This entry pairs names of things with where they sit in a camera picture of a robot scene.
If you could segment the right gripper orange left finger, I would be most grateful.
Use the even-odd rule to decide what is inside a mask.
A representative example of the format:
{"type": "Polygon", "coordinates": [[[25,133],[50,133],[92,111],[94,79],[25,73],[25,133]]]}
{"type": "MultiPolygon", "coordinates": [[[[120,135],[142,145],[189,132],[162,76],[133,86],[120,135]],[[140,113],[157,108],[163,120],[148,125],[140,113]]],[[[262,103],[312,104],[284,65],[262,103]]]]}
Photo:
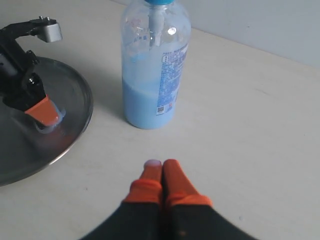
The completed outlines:
{"type": "Polygon", "coordinates": [[[129,193],[117,210],[84,240],[158,240],[163,188],[162,163],[145,162],[139,179],[131,183],[129,193]]]}

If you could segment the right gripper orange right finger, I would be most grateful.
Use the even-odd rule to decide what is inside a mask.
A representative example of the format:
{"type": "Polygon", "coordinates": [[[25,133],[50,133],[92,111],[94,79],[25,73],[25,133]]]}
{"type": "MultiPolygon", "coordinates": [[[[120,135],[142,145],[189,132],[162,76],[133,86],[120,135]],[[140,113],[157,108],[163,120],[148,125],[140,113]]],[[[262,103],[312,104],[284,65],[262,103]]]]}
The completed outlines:
{"type": "Polygon", "coordinates": [[[162,172],[171,240],[255,239],[214,210],[211,199],[196,190],[176,159],[167,159],[162,172]]]}

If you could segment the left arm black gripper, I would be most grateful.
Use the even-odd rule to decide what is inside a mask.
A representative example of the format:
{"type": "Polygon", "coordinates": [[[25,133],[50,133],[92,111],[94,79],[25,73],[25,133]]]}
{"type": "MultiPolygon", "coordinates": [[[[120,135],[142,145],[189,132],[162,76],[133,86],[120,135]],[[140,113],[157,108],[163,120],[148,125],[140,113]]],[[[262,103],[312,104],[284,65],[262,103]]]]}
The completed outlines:
{"type": "Polygon", "coordinates": [[[46,95],[43,82],[34,72],[39,64],[33,51],[24,51],[12,39],[0,38],[0,96],[2,102],[50,126],[58,120],[55,104],[46,95]]]}

